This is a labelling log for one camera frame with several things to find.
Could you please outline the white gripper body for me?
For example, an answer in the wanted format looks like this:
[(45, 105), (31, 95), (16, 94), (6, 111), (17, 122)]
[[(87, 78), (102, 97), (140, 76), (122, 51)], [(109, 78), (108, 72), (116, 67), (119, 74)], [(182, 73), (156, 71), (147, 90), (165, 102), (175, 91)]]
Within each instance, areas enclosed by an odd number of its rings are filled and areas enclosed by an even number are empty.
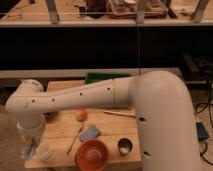
[(34, 144), (35, 146), (40, 144), (45, 128), (46, 121), (44, 117), (41, 117), (40, 123), (32, 128), (25, 128), (20, 124), (17, 124), (18, 133), (20, 134), (22, 140), (27, 144)]

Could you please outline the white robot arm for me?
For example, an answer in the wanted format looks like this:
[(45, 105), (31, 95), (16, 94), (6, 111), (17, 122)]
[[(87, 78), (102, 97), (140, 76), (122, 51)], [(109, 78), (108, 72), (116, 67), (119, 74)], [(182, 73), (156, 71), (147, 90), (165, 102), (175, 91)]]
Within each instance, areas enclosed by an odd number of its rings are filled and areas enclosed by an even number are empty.
[(184, 81), (171, 72), (151, 71), (51, 92), (30, 79), (6, 102), (18, 128), (32, 138), (42, 134), (46, 113), (124, 106), (135, 110), (143, 171), (202, 171), (192, 99)]

